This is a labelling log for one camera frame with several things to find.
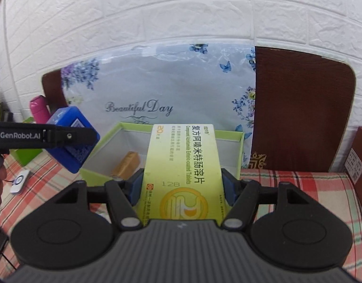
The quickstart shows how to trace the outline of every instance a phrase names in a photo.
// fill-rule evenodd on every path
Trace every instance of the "pink bottle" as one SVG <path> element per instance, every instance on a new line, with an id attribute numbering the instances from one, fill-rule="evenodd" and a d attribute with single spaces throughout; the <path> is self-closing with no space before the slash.
<path id="1" fill-rule="evenodd" d="M 50 119 L 50 113 L 44 96 L 37 96 L 29 102 L 34 121 L 44 124 Z"/>

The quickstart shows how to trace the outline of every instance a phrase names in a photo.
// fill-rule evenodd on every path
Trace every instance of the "cable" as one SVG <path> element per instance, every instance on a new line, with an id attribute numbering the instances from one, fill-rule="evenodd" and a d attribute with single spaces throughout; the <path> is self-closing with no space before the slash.
<path id="1" fill-rule="evenodd" d="M 5 167 L 7 170 L 9 170 L 10 173 L 12 173 L 12 175 L 15 177 L 12 181 L 8 181 L 6 179 L 4 179 L 3 181 L 5 182 L 9 182 L 9 183 L 14 183 L 15 179 L 16 179 L 16 175 L 13 173 L 12 169 L 10 168 L 10 166 Z"/>

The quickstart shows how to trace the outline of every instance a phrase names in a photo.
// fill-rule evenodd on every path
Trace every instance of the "blue butterfly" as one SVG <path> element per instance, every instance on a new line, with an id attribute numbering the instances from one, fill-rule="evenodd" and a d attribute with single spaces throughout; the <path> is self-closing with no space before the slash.
<path id="1" fill-rule="evenodd" d="M 252 66 L 253 71 L 256 71 L 256 52 L 254 48 L 250 49 L 251 54 L 247 54 L 246 58 L 249 61 L 249 64 Z"/>
<path id="2" fill-rule="evenodd" d="M 252 133 L 245 133 L 244 134 L 244 140 L 248 139 L 252 135 Z"/>
<path id="3" fill-rule="evenodd" d="M 228 61 L 227 65 L 219 64 L 220 68 L 223 69 L 223 72 L 227 73 L 231 71 L 231 63 Z"/>
<path id="4" fill-rule="evenodd" d="M 209 45 L 208 44 L 195 44 L 192 45 L 189 50 L 190 51 L 194 51 L 194 52 L 200 52 L 202 54 L 207 54 L 207 47 Z"/>

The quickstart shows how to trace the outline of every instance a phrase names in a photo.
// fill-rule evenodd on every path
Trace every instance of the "plaid tablecloth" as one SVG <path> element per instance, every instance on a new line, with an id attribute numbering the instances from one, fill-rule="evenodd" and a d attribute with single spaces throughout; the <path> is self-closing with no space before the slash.
<path id="1" fill-rule="evenodd" d="M 8 170 L 8 180 L 22 170 L 22 167 L 10 156 L 5 160 Z M 70 183 L 81 179 L 72 174 L 46 152 L 42 152 L 27 166 L 33 173 L 21 195 L 9 193 L 10 183 L 4 185 L 0 215 L 0 226 L 8 234 L 14 225 L 31 211 L 39 207 Z M 288 181 L 305 191 L 311 197 L 324 205 L 341 220 L 346 222 L 353 233 L 354 244 L 344 264 L 344 268 L 357 280 L 362 281 L 362 210 L 354 192 L 350 179 L 345 174 L 283 172 L 269 170 L 241 171 L 242 179 L 255 179 L 264 186 L 277 186 L 281 181 Z M 91 205 L 91 210 L 107 217 L 104 205 Z M 273 210 L 272 205 L 261 205 L 257 217 Z M 10 245 L 4 251 L 13 265 L 18 261 Z M 0 260 L 0 277 L 5 278 L 13 271 L 12 267 L 2 258 Z"/>

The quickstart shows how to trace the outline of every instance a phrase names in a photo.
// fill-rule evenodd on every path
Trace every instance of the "white device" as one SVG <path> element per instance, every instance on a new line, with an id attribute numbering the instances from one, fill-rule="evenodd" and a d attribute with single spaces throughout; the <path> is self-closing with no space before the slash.
<path id="1" fill-rule="evenodd" d="M 13 195 L 19 195 L 21 194 L 21 191 L 24 188 L 25 182 L 27 181 L 28 176 L 29 176 L 29 169 L 25 169 L 20 171 L 20 173 L 17 175 L 16 179 L 13 180 L 12 182 L 12 187 L 10 190 L 10 193 Z"/>

